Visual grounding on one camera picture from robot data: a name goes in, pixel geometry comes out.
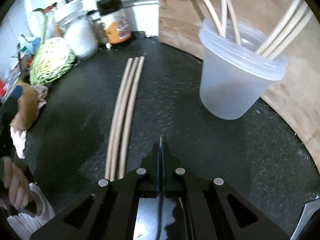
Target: wooden dowel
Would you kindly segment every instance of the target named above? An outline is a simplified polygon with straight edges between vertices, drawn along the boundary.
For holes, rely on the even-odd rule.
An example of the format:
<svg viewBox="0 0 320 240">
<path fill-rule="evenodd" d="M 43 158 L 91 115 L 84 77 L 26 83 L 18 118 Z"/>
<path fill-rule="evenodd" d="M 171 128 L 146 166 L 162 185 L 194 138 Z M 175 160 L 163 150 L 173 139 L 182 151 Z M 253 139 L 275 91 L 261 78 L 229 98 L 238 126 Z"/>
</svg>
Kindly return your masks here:
<svg viewBox="0 0 320 240">
<path fill-rule="evenodd" d="M 120 136 L 122 132 L 122 125 L 124 120 L 124 113 L 127 107 L 129 92 L 131 89 L 132 80 L 137 68 L 138 61 L 139 61 L 138 57 L 136 57 L 133 61 L 133 65 L 131 67 L 128 80 L 125 85 L 123 96 L 122 96 L 120 107 L 119 107 L 119 112 L 118 112 L 116 126 L 115 126 L 115 133 L 113 138 L 114 140 L 112 142 L 112 148 L 111 148 L 111 168 L 110 168 L 110 178 L 109 178 L 110 181 L 115 180 L 115 177 L 116 177 L 117 157 L 118 157 Z"/>
<path fill-rule="evenodd" d="M 219 18 L 218 18 L 218 16 L 217 16 L 217 13 L 216 13 L 216 11 L 214 10 L 212 4 L 210 3 L 210 0 L 203 0 L 203 2 L 204 2 L 204 4 L 205 4 L 205 6 L 207 7 L 207 10 L 209 11 L 209 14 L 210 14 L 210 17 L 211 17 L 213 23 L 214 23 L 214 24 L 216 25 L 216 27 L 217 27 L 218 33 L 219 33 L 221 36 L 225 37 L 225 35 L 223 35 L 224 33 L 223 33 L 223 30 L 222 30 L 222 27 L 221 27 L 220 20 L 219 20 Z"/>
<path fill-rule="evenodd" d="M 277 26 L 273 29 L 269 37 L 260 45 L 260 47 L 256 50 L 256 53 L 261 55 L 267 47 L 275 40 L 275 38 L 278 36 L 278 34 L 282 31 L 284 26 L 287 24 L 287 22 L 290 20 L 291 16 L 295 12 L 296 8 L 298 7 L 300 3 L 300 0 L 293 0 L 290 7 L 286 11 L 285 15 L 282 17 L 280 22 L 277 24 Z"/>
<path fill-rule="evenodd" d="M 125 174 L 125 163 L 127 159 L 127 152 L 128 152 L 128 144 L 129 144 L 129 136 L 130 136 L 130 128 L 132 122 L 132 115 L 134 110 L 134 104 L 136 101 L 140 76 L 142 72 L 144 57 L 140 57 L 139 65 L 137 71 L 134 76 L 133 85 L 130 92 L 130 98 L 128 102 L 127 112 L 125 115 L 124 121 L 124 129 L 122 133 L 122 141 L 121 141 L 121 150 L 120 150 L 120 161 L 119 161 L 119 179 L 122 179 Z"/>
<path fill-rule="evenodd" d="M 261 56 L 268 57 L 279 46 L 279 44 L 281 44 L 281 42 L 289 35 L 289 33 L 293 30 L 297 23 L 300 22 L 300 20 L 303 17 L 303 14 L 308 8 L 309 7 L 307 3 L 303 2 L 297 13 L 291 19 L 291 21 L 286 25 L 286 27 L 282 30 L 278 37 L 270 44 L 266 51 L 261 54 Z"/>
<path fill-rule="evenodd" d="M 107 152 L 107 158 L 106 158 L 106 168 L 105 168 L 105 175 L 104 175 L 105 179 L 109 179 L 109 176 L 110 176 L 111 149 L 112 149 L 112 144 L 113 144 L 113 140 L 114 140 L 113 138 L 114 138 L 116 119 L 117 119 L 117 114 L 119 112 L 119 106 L 120 106 L 122 94 L 124 91 L 124 87 L 127 82 L 128 75 L 129 75 L 129 72 L 131 69 L 132 61 L 133 61 L 133 59 L 129 58 L 127 61 L 127 65 L 125 66 L 124 74 L 122 76 L 122 80 L 121 80 L 121 84 L 120 84 L 120 88 L 119 88 L 119 92 L 118 92 L 118 97 L 116 100 L 116 106 L 115 106 L 115 109 L 113 112 L 112 123 L 111 123 L 111 128 L 110 128 L 110 135 L 109 135 L 109 142 L 108 142 L 108 152 Z"/>
<path fill-rule="evenodd" d="M 223 37 L 227 35 L 227 0 L 221 0 L 221 28 L 223 31 Z"/>
<path fill-rule="evenodd" d="M 299 24 L 293 29 L 293 31 L 284 39 L 284 41 L 268 56 L 269 59 L 274 60 L 278 57 L 287 46 L 297 37 L 297 35 L 303 30 L 303 28 L 308 24 L 308 22 L 313 17 L 311 10 L 305 15 L 305 17 L 299 22 Z"/>
<path fill-rule="evenodd" d="M 233 9 L 231 0 L 227 0 L 227 4 L 228 4 L 229 12 L 230 12 L 230 17 L 231 17 L 233 29 L 234 29 L 234 31 L 235 31 L 236 43 L 237 43 L 238 45 L 241 45 L 241 38 L 240 38 L 240 32 L 239 32 L 238 22 L 237 22 L 237 19 L 236 19 L 235 10 Z"/>
</svg>

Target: plywood board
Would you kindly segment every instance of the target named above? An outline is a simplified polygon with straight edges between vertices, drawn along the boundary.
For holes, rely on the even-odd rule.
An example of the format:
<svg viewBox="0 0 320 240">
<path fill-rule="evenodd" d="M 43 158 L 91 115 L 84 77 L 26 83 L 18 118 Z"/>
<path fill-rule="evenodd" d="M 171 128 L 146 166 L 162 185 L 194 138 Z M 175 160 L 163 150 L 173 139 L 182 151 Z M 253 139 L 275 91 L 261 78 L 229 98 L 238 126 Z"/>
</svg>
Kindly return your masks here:
<svg viewBox="0 0 320 240">
<path fill-rule="evenodd" d="M 220 0 L 210 0 L 220 15 Z M 232 0 L 239 22 L 268 35 L 292 0 Z M 159 40 L 196 57 L 198 32 L 208 12 L 202 0 L 160 0 Z M 320 25 L 315 17 L 286 49 L 285 77 L 262 95 L 297 133 L 320 170 Z"/>
</svg>

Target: dark countertop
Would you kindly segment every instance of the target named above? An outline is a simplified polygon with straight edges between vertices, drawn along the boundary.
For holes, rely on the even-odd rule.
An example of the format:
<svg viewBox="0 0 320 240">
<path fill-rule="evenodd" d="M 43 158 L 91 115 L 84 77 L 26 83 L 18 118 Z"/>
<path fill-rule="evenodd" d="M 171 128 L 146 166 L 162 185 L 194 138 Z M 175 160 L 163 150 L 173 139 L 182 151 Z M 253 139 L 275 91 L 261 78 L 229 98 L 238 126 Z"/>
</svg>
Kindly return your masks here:
<svg viewBox="0 0 320 240">
<path fill-rule="evenodd" d="M 141 55 L 127 171 L 163 135 L 184 168 L 225 179 L 291 235 L 305 202 L 320 194 L 318 171 L 298 136 L 261 99 L 234 121 L 210 114 L 199 98 L 201 61 L 152 38 L 103 49 L 52 84 L 25 154 L 56 210 L 103 178 L 124 67 Z"/>
</svg>

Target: jar label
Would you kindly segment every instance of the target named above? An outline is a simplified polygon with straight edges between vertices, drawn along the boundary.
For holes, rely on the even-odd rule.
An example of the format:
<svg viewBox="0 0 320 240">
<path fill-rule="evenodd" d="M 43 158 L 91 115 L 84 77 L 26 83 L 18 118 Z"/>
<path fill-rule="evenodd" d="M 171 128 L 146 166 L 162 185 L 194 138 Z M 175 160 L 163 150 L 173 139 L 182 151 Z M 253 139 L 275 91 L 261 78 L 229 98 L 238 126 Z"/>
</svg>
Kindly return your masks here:
<svg viewBox="0 0 320 240">
<path fill-rule="evenodd" d="M 124 9 L 102 16 L 101 21 L 111 44 L 121 43 L 131 37 Z"/>
</svg>

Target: translucent plastic cup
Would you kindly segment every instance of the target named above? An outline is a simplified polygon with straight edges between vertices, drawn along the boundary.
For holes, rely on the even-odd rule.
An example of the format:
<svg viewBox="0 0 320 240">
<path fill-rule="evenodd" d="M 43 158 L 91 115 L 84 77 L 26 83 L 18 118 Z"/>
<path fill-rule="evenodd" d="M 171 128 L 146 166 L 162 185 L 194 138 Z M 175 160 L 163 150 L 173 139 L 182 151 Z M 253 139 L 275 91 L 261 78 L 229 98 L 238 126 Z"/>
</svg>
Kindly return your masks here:
<svg viewBox="0 0 320 240">
<path fill-rule="evenodd" d="M 206 18 L 199 32 L 204 45 L 204 61 L 200 85 L 203 105 L 215 116 L 234 120 L 241 117 L 274 81 L 284 77 L 288 59 L 275 60 L 255 53 L 267 38 L 262 32 L 239 25 L 242 46 L 235 43 L 231 22 L 227 37 L 217 34 Z"/>
</svg>

